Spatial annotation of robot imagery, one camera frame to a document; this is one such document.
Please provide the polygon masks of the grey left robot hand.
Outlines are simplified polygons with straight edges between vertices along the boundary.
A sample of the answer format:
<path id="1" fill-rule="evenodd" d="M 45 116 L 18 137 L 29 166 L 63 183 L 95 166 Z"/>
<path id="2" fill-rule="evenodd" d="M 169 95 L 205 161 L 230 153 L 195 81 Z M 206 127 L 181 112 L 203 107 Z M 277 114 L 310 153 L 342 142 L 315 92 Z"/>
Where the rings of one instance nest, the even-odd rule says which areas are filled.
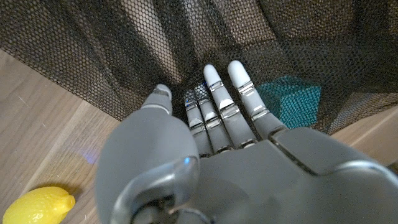
<path id="1" fill-rule="evenodd" d="M 95 199 L 103 223 L 396 223 L 397 176 L 310 128 L 289 129 L 266 107 L 241 62 L 228 73 L 241 111 L 212 65 L 211 98 L 172 114 L 157 85 L 110 134 Z"/>

